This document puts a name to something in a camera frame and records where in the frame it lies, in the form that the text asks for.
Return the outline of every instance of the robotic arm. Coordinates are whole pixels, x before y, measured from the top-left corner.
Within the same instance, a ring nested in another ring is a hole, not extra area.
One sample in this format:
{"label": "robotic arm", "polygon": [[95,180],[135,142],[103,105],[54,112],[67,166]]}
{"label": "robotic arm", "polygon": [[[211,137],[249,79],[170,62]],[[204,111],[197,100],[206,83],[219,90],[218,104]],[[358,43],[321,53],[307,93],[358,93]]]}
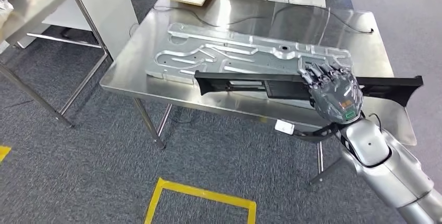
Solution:
{"label": "robotic arm", "polygon": [[339,66],[299,70],[316,111],[339,124],[342,156],[386,205],[408,223],[442,223],[442,196],[420,162],[388,131],[363,117],[356,78]]}
{"label": "robotic arm", "polygon": [[310,100],[319,115],[332,124],[315,132],[296,131],[297,136],[322,140],[337,135],[344,161],[385,204],[396,208],[408,223],[442,223],[442,196],[433,189],[434,183],[420,162],[362,112],[364,96],[389,99],[405,107],[423,84],[422,77],[356,78],[338,64],[313,64],[298,73],[300,76],[197,71],[195,78],[201,95],[262,91],[268,98]]}

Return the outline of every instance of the black cable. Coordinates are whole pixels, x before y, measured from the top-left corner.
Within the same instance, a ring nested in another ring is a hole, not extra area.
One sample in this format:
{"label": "black cable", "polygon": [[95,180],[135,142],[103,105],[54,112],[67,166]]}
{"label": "black cable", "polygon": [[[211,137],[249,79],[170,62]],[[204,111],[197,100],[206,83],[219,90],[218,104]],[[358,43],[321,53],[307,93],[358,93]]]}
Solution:
{"label": "black cable", "polygon": [[382,123],[380,122],[380,118],[379,118],[379,116],[378,116],[376,113],[371,113],[371,114],[369,115],[369,117],[370,117],[370,116],[376,116],[376,118],[377,118],[377,122],[379,122],[379,131],[382,132]]}
{"label": "black cable", "polygon": [[[358,30],[358,29],[352,27],[351,25],[349,25],[348,23],[344,22],[341,18],[339,18],[339,17],[338,17],[336,14],[334,14],[333,12],[327,10],[326,8],[323,8],[323,7],[320,7],[320,6],[315,6],[315,5],[291,4],[290,6],[287,6],[287,7],[284,7],[284,8],[282,8],[282,9],[279,9],[279,10],[275,13],[275,15],[273,16],[273,19],[275,19],[275,18],[278,16],[278,14],[279,14],[280,12],[282,12],[282,11],[284,11],[284,10],[286,10],[286,9],[289,9],[289,8],[293,8],[293,7],[295,7],[295,6],[302,6],[302,7],[309,7],[309,6],[310,6],[310,7],[317,7],[317,8],[320,8],[320,9],[322,9],[322,10],[325,10],[326,12],[328,12],[328,13],[330,13],[331,15],[333,15],[334,17],[336,17],[340,22],[342,22],[342,24],[344,24],[344,25],[347,26],[348,28],[350,28],[350,29],[352,29],[352,30],[354,30],[354,31],[356,31],[356,32],[358,32],[358,33],[371,34],[371,33],[374,32],[373,29],[371,29],[370,31],[362,31],[362,30]],[[207,21],[204,21],[203,19],[201,19],[201,18],[200,18],[200,17],[199,17],[199,16],[198,16],[193,10],[191,10],[191,9],[182,8],[182,7],[162,7],[162,6],[160,6],[160,7],[152,7],[152,8],[155,9],[155,10],[157,10],[157,11],[164,11],[164,10],[160,10],[159,8],[162,8],[162,9],[177,9],[177,10],[187,11],[187,12],[189,12],[190,14],[192,14],[192,15],[193,15],[193,16],[194,16],[199,22],[201,22],[201,23],[203,23],[203,24],[206,24],[206,25],[209,25],[209,26],[212,26],[212,27],[228,26],[228,25],[232,25],[232,24],[237,24],[237,23],[240,23],[240,22],[244,22],[244,21],[249,20],[249,19],[268,19],[268,17],[263,17],[263,16],[253,16],[253,17],[246,17],[246,18],[243,18],[243,19],[240,19],[240,20],[234,21],[234,22],[230,22],[230,23],[224,24],[224,25],[215,25],[215,24],[209,23],[209,22],[207,22]]]}
{"label": "black cable", "polygon": [[202,22],[203,24],[206,24],[206,25],[209,25],[209,26],[212,26],[212,27],[222,27],[222,26],[227,26],[227,25],[232,25],[232,24],[237,24],[237,23],[240,23],[240,22],[244,22],[244,21],[246,21],[246,20],[249,20],[249,19],[267,19],[267,17],[262,17],[262,16],[254,16],[254,17],[246,17],[246,18],[243,18],[243,19],[239,19],[239,20],[237,20],[237,21],[233,21],[233,22],[230,22],[230,23],[226,23],[226,24],[223,24],[223,25],[215,25],[215,24],[211,24],[211,23],[209,23],[209,22],[207,22],[207,21],[204,21],[203,19],[201,19],[193,10],[191,10],[191,9],[187,9],[187,8],[181,8],[181,7],[153,7],[153,9],[155,9],[155,10],[158,10],[158,11],[164,11],[164,10],[159,10],[158,8],[162,8],[162,9],[177,9],[177,10],[183,10],[183,11],[186,11],[186,12],[189,12],[190,14],[192,14],[199,22]]}
{"label": "black cable", "polygon": [[171,121],[173,121],[174,123],[177,123],[177,124],[188,124],[188,123],[193,123],[193,120],[188,120],[188,121],[178,121],[178,120],[175,120],[175,119],[171,119]]}
{"label": "black cable", "polygon": [[[370,31],[363,31],[363,30],[359,30],[359,29],[356,29],[356,28],[354,28],[353,26],[351,26],[351,25],[349,25],[348,23],[346,23],[344,20],[342,20],[340,17],[338,17],[335,13],[333,13],[331,10],[329,10],[329,9],[327,9],[327,8],[323,8],[323,7],[321,7],[321,6],[316,6],[316,5],[301,5],[301,4],[290,4],[289,6],[287,6],[287,7],[284,7],[284,8],[281,8],[281,9],[279,9],[278,11],[276,11],[275,12],[275,14],[273,15],[273,20],[272,20],[272,22],[274,22],[274,19],[276,19],[276,17],[278,16],[278,14],[280,13],[280,12],[283,12],[284,10],[287,10],[287,9],[290,9],[290,8],[293,8],[293,7],[296,7],[296,6],[298,6],[298,7],[316,7],[316,8],[319,8],[319,9],[321,9],[321,10],[324,10],[324,11],[326,11],[327,13],[330,13],[331,15],[333,15],[336,19],[338,19],[342,24],[344,24],[345,26],[347,26],[348,28],[350,28],[350,29],[352,29],[352,30],[354,30],[354,31],[356,31],[356,32],[359,32],[359,33],[365,33],[365,34],[371,34],[371,33],[373,33],[374,32],[374,30],[371,28],[370,29]],[[209,25],[209,26],[212,26],[212,27],[222,27],[222,26],[228,26],[228,25],[232,25],[232,24],[237,24],[237,23],[240,23],[240,22],[244,22],[244,21],[246,21],[246,20],[249,20],[249,19],[268,19],[268,17],[264,17],[264,16],[252,16],[252,17],[246,17],[246,18],[243,18],[243,19],[240,19],[240,20],[238,20],[238,21],[234,21],[234,22],[230,22],[230,23],[227,23],[227,24],[224,24],[224,25],[220,25],[220,26],[218,26],[218,25],[215,25],[215,24],[212,24],[212,23],[209,23],[209,22],[207,22],[207,21],[204,21],[203,19],[201,19],[193,10],[191,10],[191,9],[187,9],[187,8],[182,8],[182,7],[153,7],[153,9],[155,9],[155,10],[158,10],[158,8],[163,8],[163,9],[177,9],[177,10],[183,10],[183,11],[187,11],[187,12],[189,12],[190,14],[192,14],[199,22],[201,22],[201,23],[203,23],[203,24],[206,24],[206,25]]]}
{"label": "black cable", "polygon": [[326,11],[327,13],[330,13],[330,14],[333,15],[336,19],[338,19],[342,24],[344,24],[345,26],[347,26],[348,28],[350,28],[350,29],[352,29],[352,30],[354,30],[354,31],[356,31],[356,32],[359,32],[359,33],[365,33],[365,34],[371,34],[371,33],[374,32],[373,28],[371,28],[370,31],[363,31],[363,30],[356,29],[356,28],[354,28],[353,26],[351,26],[351,25],[349,25],[348,23],[346,23],[344,20],[342,20],[339,16],[337,16],[337,15],[336,15],[335,13],[333,13],[331,10],[328,10],[327,8],[323,8],[323,7],[321,7],[321,6],[316,6],[316,5],[290,4],[290,6],[287,6],[287,7],[284,7],[284,8],[282,8],[282,9],[278,10],[278,11],[275,13],[275,15],[274,15],[274,19],[275,19],[276,16],[278,16],[278,14],[281,13],[282,11],[287,10],[287,9],[290,9],[290,8],[293,8],[293,7],[305,7],[305,8],[308,8],[308,7],[315,7],[315,8],[319,8],[319,9],[321,9],[321,10]]}

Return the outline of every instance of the white label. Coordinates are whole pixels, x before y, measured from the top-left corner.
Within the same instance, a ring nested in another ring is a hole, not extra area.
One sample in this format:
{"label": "white label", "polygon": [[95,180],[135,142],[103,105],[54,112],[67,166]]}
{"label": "white label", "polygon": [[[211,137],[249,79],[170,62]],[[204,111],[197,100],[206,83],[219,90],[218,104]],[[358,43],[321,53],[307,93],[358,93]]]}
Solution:
{"label": "white label", "polygon": [[294,125],[286,121],[277,120],[275,130],[286,134],[293,134]]}

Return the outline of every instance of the metal rod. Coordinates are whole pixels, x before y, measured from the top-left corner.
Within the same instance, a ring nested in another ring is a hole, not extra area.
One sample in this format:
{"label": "metal rod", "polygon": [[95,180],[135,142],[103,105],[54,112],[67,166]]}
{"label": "metal rod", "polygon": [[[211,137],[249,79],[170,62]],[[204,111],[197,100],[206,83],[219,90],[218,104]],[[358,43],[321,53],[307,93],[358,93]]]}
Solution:
{"label": "metal rod", "polygon": [[86,84],[89,82],[89,80],[92,78],[92,76],[96,73],[96,71],[99,69],[101,64],[106,60],[107,53],[104,53],[104,55],[98,60],[98,62],[95,64],[95,66],[89,71],[88,75],[81,81],[80,85],[75,89],[73,94],[70,96],[66,104],[63,106],[63,108],[60,110],[60,114],[64,115],[70,105],[74,102],[74,100],[77,98],[77,96],[80,94],[80,92],[84,89]]}
{"label": "metal rod", "polygon": [[330,173],[332,173],[333,171],[335,171],[337,168],[339,168],[340,166],[342,166],[344,162],[344,159],[342,157],[340,157],[339,159],[337,159],[333,164],[331,164],[328,168],[326,168],[323,172],[321,172],[319,175],[313,177],[310,180],[310,185],[311,184],[316,184],[320,181],[322,181],[323,178],[325,178],[327,175],[329,175]]}
{"label": "metal rod", "polygon": [[101,48],[101,46],[96,45],[96,44],[91,44],[91,43],[82,42],[82,41],[69,40],[69,39],[63,39],[63,38],[55,38],[53,36],[48,36],[48,35],[28,33],[27,36],[32,36],[34,38],[43,38],[43,39],[64,42],[64,43],[72,43],[72,44],[83,45],[83,46],[94,47],[94,48]]}
{"label": "metal rod", "polygon": [[167,118],[169,117],[170,111],[172,110],[172,104],[168,104],[166,108],[166,112],[164,112],[161,122],[158,127],[158,135],[161,136],[163,132],[164,125],[166,124]]}
{"label": "metal rod", "polygon": [[45,101],[37,92],[35,92],[31,87],[24,84],[20,78],[15,75],[8,67],[0,63],[0,72],[9,79],[16,86],[25,91],[28,95],[30,95],[34,100],[39,102],[49,113],[55,117],[55,119],[60,120],[68,127],[72,127],[72,123],[70,123],[63,115],[61,115],[57,110],[55,110],[47,101]]}
{"label": "metal rod", "polygon": [[322,142],[317,144],[318,174],[324,171],[324,157],[322,154]]}
{"label": "metal rod", "polygon": [[141,104],[141,101],[138,98],[134,98],[133,100],[135,101],[135,106],[137,107],[138,111],[141,114],[141,117],[143,118],[144,125],[146,125],[147,129],[152,135],[153,141],[156,143],[158,148],[160,149],[165,148],[166,144],[163,141],[161,141],[161,139],[159,138],[159,135],[155,130],[155,126],[153,125],[151,118],[149,117],[148,113]]}
{"label": "metal rod", "polygon": [[97,27],[95,26],[95,24],[94,24],[94,22],[93,22],[91,16],[89,15],[88,10],[87,10],[86,7],[84,6],[83,1],[82,1],[82,0],[75,0],[75,2],[77,3],[78,7],[80,8],[80,11],[81,11],[81,13],[83,14],[84,18],[86,19],[86,22],[88,22],[89,27],[91,27],[91,31],[92,31],[92,33],[94,33],[94,36],[95,36],[95,38],[96,38],[97,41],[98,41],[98,44],[101,46],[101,48],[104,50],[104,52],[108,52],[108,51],[107,51],[107,47],[106,47],[106,45],[104,44],[104,41],[103,41],[103,39],[101,38],[101,36],[100,36],[100,34],[99,34],[99,32],[98,32],[98,29],[97,29]]}

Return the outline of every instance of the table leg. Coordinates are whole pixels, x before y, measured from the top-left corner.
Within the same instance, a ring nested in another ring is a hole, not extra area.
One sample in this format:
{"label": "table leg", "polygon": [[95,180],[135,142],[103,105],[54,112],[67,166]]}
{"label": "table leg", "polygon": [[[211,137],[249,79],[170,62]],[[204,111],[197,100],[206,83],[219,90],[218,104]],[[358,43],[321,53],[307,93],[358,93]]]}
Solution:
{"label": "table leg", "polygon": [[[135,106],[137,107],[138,111],[141,114],[141,117],[143,118],[144,125],[146,125],[146,127],[148,128],[149,132],[152,135],[153,141],[156,143],[158,148],[160,148],[160,149],[165,148],[166,144],[159,138],[159,134],[158,134],[158,132],[156,132],[155,125],[153,125],[152,120],[149,117],[149,115],[146,112],[146,110],[144,109],[143,105],[141,104],[140,99],[134,98],[133,100],[135,101]],[[163,116],[162,122],[160,124],[160,129],[161,130],[163,129],[166,120],[167,120],[167,117],[165,118]]]}
{"label": "table leg", "polygon": [[322,154],[322,142],[318,142],[316,148],[317,148],[318,175],[320,175],[324,171],[324,156]]}
{"label": "table leg", "polygon": [[55,119],[60,120],[68,127],[72,127],[72,123],[70,123],[63,115],[61,115],[56,109],[54,109],[47,101],[45,101],[37,92],[35,92],[31,87],[24,84],[20,78],[14,74],[10,69],[8,69],[4,64],[0,63],[0,72],[9,79],[16,86],[25,91],[28,95],[30,95],[34,100],[39,102]]}
{"label": "table leg", "polygon": [[166,125],[166,121],[167,121],[167,118],[169,117],[171,110],[172,110],[172,104],[168,104],[166,111],[164,112],[164,115],[161,118],[161,122],[159,123],[159,127],[158,127],[158,135],[159,136],[161,136],[161,133],[163,132],[164,125]]}
{"label": "table leg", "polygon": [[89,71],[88,75],[81,81],[80,85],[75,89],[73,94],[70,96],[68,101],[65,103],[63,108],[60,110],[60,114],[64,115],[70,105],[74,102],[74,100],[77,98],[77,96],[80,94],[80,92],[84,89],[86,84],[89,82],[89,80],[92,78],[92,76],[96,73],[96,71],[99,69],[101,64],[104,62],[104,60],[107,58],[107,53],[104,53],[104,55],[98,60],[98,62],[95,64],[95,66]]}
{"label": "table leg", "polygon": [[333,164],[331,164],[328,168],[326,168],[323,172],[321,172],[319,175],[313,177],[313,179],[310,180],[310,185],[311,184],[316,184],[320,181],[322,181],[322,179],[324,177],[326,177],[327,175],[331,174],[333,171],[335,171],[337,168],[339,168],[340,166],[342,166],[344,162],[344,159],[342,157],[340,157],[339,159],[337,159]]}
{"label": "table leg", "polygon": [[81,13],[83,14],[84,18],[86,19],[86,22],[88,22],[88,25],[91,28],[91,31],[94,34],[95,38],[97,39],[98,44],[101,46],[101,48],[104,50],[105,53],[108,53],[106,44],[104,44],[104,41],[101,38],[97,27],[95,26],[94,22],[92,21],[91,16],[89,15],[88,11],[86,10],[86,7],[84,6],[83,1],[82,0],[75,0],[75,2],[77,3],[78,8],[80,9]]}

